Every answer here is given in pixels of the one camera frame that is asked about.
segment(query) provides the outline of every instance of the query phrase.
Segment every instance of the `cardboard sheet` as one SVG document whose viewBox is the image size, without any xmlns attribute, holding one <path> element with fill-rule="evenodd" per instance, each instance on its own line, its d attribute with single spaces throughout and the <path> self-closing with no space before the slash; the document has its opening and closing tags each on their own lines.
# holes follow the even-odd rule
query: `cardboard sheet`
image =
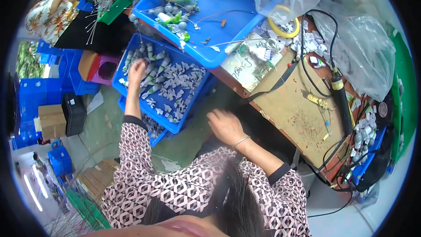
<svg viewBox="0 0 421 237">
<path fill-rule="evenodd" d="M 88 195 L 100 204 L 105 188 L 113 184 L 114 172 L 119 167 L 120 165 L 116 161 L 106 159 L 79 174 L 77 181 Z"/>
<path fill-rule="evenodd" d="M 252 94 L 270 90 L 294 57 L 295 52 L 288 50 L 277 64 L 277 70 L 272 70 Z M 317 87 L 323 93 L 329 94 L 329 89 L 324 85 L 316 70 L 310 65 L 306 65 L 306 69 Z M 261 108 L 262 116 L 274 122 L 275 127 L 289 136 L 303 155 L 319 168 L 323 164 L 325 152 L 344 136 L 344 132 L 341 127 L 339 110 L 330 111 L 330 128 L 333 134 L 323 141 L 328 133 L 325 122 L 318 106 L 304 98 L 303 91 L 312 92 L 315 96 L 324 98 L 314 89 L 300 62 L 283 86 L 271 93 L 261 95 L 254 102 Z M 336 107 L 333 98 L 326 98 L 326 100 L 331 108 Z M 326 160 L 334 149 L 335 147 L 327 153 Z"/>
<path fill-rule="evenodd" d="M 99 61 L 97 61 L 97 58 L 99 56 L 91 51 L 91 50 L 85 50 L 83 51 L 83 54 L 79 61 L 79 66 L 77 67 L 80 76 L 84 81 L 90 81 L 92 80 L 92 75 L 90 75 L 91 68 L 95 65 L 99 66 Z"/>
<path fill-rule="evenodd" d="M 66 136 L 66 118 L 61 104 L 39 106 L 38 117 L 44 140 Z"/>
</svg>

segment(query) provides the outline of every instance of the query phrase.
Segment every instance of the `paper scrap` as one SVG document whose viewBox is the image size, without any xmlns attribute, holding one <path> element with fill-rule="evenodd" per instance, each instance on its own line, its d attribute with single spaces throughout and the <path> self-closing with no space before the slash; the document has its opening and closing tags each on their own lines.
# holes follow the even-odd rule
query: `paper scrap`
<svg viewBox="0 0 421 237">
<path fill-rule="evenodd" d="M 216 50 L 217 52 L 220 52 L 219 48 L 217 46 L 212 46 L 212 49 Z"/>
<path fill-rule="evenodd" d="M 182 168 L 180 165 L 177 165 L 177 163 L 173 161 L 161 160 L 161 162 L 165 166 L 165 170 L 169 172 L 175 172 Z"/>
<path fill-rule="evenodd" d="M 101 91 L 99 91 L 97 94 L 95 94 L 94 98 L 92 99 L 92 102 L 89 103 L 89 105 L 87 106 L 86 114 L 92 112 L 103 103 L 104 103 L 104 97 L 102 96 Z"/>
</svg>

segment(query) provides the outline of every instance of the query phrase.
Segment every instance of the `gray ball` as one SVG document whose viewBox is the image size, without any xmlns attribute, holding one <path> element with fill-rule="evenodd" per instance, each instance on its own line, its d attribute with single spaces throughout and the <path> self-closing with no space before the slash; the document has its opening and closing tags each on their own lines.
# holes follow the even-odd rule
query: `gray ball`
<svg viewBox="0 0 421 237">
<path fill-rule="evenodd" d="M 164 12 L 164 8 L 163 7 L 157 7 L 154 10 L 155 16 L 158 16 L 159 13 L 163 13 L 163 12 Z"/>
<path fill-rule="evenodd" d="M 178 24 L 178 28 L 179 28 L 179 30 L 181 30 L 181 31 L 186 30 L 186 29 L 187 29 L 187 23 L 185 23 L 184 21 L 180 22 L 180 23 Z"/>
<path fill-rule="evenodd" d="M 186 14 L 184 14 L 184 15 L 181 16 L 180 20 L 181 21 L 187 21 L 188 18 L 189 17 Z"/>
<path fill-rule="evenodd" d="M 130 14 L 129 20 L 130 22 L 134 22 L 135 20 L 137 20 L 137 17 L 134 14 Z"/>
<path fill-rule="evenodd" d="M 171 13 L 173 11 L 173 6 L 171 6 L 171 4 L 167 4 L 164 10 L 165 10 L 165 13 Z"/>
<path fill-rule="evenodd" d="M 187 6 L 184 6 L 184 8 L 188 11 L 193 11 L 194 9 L 193 5 L 187 5 Z"/>
</svg>

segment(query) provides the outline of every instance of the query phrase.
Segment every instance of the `metal rod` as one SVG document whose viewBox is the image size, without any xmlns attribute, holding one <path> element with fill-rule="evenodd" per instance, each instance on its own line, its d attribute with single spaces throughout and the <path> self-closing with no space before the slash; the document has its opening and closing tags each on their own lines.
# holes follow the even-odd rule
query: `metal rod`
<svg viewBox="0 0 421 237">
<path fill-rule="evenodd" d="M 212 46 L 206 46 L 206 47 L 193 46 L 193 48 L 195 48 L 195 49 L 198 49 L 198 48 L 210 48 L 210 47 L 216 47 L 216 46 L 224 45 L 224 44 L 228 44 L 228 43 L 245 42 L 245 41 L 252 41 L 252 40 L 266 40 L 267 41 L 267 39 L 243 39 L 243 40 L 235 40 L 235 41 L 224 42 L 224 43 L 220 43 L 220 44 L 216 44 L 216 45 L 212 45 Z"/>
</svg>

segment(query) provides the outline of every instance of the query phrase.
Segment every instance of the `patterned blouse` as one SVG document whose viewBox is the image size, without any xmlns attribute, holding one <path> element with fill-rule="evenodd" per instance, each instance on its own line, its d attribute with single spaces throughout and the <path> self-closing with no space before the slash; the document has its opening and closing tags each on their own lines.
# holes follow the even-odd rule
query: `patterned blouse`
<svg viewBox="0 0 421 237">
<path fill-rule="evenodd" d="M 220 147 L 199 156 L 186 168 L 156 174 L 145 124 L 139 118 L 125 116 L 120 168 L 114 173 L 115 183 L 102 196 L 103 213 L 113 228 L 140 224 L 152 197 L 165 203 L 173 216 L 201 213 L 206 210 L 226 160 L 235 154 L 232 149 Z M 311 236 L 301 177 L 288 164 L 269 177 L 245 158 L 238 168 L 260 204 L 269 236 Z"/>
<path fill-rule="evenodd" d="M 25 26 L 29 34 L 54 46 L 79 10 L 72 3 L 63 1 L 54 13 L 50 13 L 52 2 L 53 0 L 41 0 L 36 3 L 25 18 Z"/>
</svg>

